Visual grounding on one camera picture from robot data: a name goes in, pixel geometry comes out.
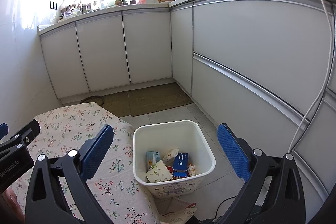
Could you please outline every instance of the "silver screw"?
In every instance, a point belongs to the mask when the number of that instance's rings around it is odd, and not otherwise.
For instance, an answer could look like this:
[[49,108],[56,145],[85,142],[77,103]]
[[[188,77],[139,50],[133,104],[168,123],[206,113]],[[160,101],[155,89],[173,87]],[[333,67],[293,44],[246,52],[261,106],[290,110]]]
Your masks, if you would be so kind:
[[77,151],[76,150],[70,150],[69,152],[68,152],[68,156],[69,157],[74,157],[74,156],[76,156],[77,155]]
[[287,154],[286,154],[286,158],[287,158],[288,160],[292,160],[292,159],[293,159],[293,155],[292,155],[292,154],[289,154],[289,153],[287,153]]
[[260,150],[260,149],[255,149],[253,151],[253,153],[256,155],[256,156],[261,156],[263,154],[263,152]]
[[45,155],[44,155],[44,154],[41,154],[41,155],[39,155],[39,156],[37,157],[37,159],[38,159],[39,161],[42,161],[42,160],[45,159]]

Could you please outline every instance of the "gray tile floor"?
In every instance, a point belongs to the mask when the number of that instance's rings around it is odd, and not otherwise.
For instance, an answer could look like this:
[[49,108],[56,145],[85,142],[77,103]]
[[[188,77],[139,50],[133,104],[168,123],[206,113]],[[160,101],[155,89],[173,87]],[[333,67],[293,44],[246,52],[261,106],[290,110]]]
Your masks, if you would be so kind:
[[[244,182],[236,176],[236,173],[227,161],[225,153],[217,140],[216,127],[195,104],[136,117],[126,116],[121,118],[135,128],[147,124],[173,122],[185,119],[192,120],[200,126],[216,158],[216,167],[212,173],[204,178],[198,189],[191,194],[180,197],[185,201],[195,202],[197,204],[195,216],[199,220],[214,218],[218,205],[226,198],[236,196],[239,193]],[[219,216],[224,214],[233,200],[234,199],[228,200],[222,204],[218,211]],[[170,200],[156,199],[156,205],[161,214],[166,212],[169,204]]]

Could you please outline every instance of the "round black ring on mat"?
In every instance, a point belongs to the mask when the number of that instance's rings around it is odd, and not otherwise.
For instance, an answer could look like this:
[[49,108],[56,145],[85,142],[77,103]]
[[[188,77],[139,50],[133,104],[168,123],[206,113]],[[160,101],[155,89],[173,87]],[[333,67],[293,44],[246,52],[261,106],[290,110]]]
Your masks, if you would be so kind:
[[104,100],[104,98],[103,98],[102,96],[99,96],[99,95],[93,95],[93,96],[87,97],[87,98],[81,100],[81,104],[85,103],[85,101],[87,101],[87,100],[89,100],[89,99],[94,99],[94,98],[98,98],[98,99],[103,100],[102,104],[98,104],[98,103],[97,103],[97,105],[99,105],[100,107],[102,107],[102,106],[104,105],[105,100]]

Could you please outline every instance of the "white power cord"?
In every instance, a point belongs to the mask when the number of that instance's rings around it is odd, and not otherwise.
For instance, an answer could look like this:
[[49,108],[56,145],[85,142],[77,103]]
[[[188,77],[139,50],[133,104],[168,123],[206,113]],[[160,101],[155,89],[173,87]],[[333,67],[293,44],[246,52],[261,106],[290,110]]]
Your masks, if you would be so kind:
[[307,110],[307,113],[304,115],[304,117],[302,118],[295,134],[294,134],[294,137],[291,141],[291,144],[289,145],[289,148],[288,148],[288,153],[291,152],[291,150],[293,149],[292,145],[294,143],[294,140],[296,138],[296,135],[297,133],[299,132],[300,128],[301,128],[301,125],[302,123],[304,122],[304,120],[307,118],[309,112],[311,111],[311,109],[314,107],[314,105],[316,104],[316,102],[320,99],[320,97],[323,95],[323,92],[324,90],[326,89],[327,87],[327,83],[328,83],[328,78],[329,78],[329,74],[330,74],[330,70],[331,70],[331,59],[332,59],[332,53],[333,53],[333,31],[332,31],[332,27],[331,27],[331,22],[329,20],[329,16],[328,16],[328,12],[327,12],[327,8],[325,6],[325,3],[324,3],[324,0],[321,0],[322,2],[322,6],[323,6],[323,9],[324,9],[324,12],[325,12],[325,15],[327,16],[327,20],[328,20],[328,23],[329,23],[329,29],[330,29],[330,48],[329,48],[329,59],[328,59],[328,67],[327,67],[327,73],[325,74],[325,78],[324,78],[324,82],[323,82],[323,85],[321,87],[321,90],[319,92],[319,94],[317,95],[317,97],[315,98],[315,100],[313,101],[313,103],[311,104],[311,106],[308,108]]

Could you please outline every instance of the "floral tablecloth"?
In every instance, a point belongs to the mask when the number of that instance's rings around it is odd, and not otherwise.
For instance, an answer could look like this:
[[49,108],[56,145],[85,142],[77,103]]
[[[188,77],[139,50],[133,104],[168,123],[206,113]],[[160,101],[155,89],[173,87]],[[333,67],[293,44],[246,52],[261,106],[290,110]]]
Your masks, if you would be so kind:
[[[134,128],[130,124],[96,103],[61,107],[38,115],[35,119],[40,124],[41,132],[28,145],[34,161],[40,154],[53,158],[63,156],[71,149],[79,149],[87,139],[94,138],[105,124],[111,125],[114,141],[87,185],[115,224],[160,223],[151,194],[133,176]],[[32,169],[11,186],[23,212],[31,173]],[[82,219],[66,180],[60,178],[60,182],[73,215]]]

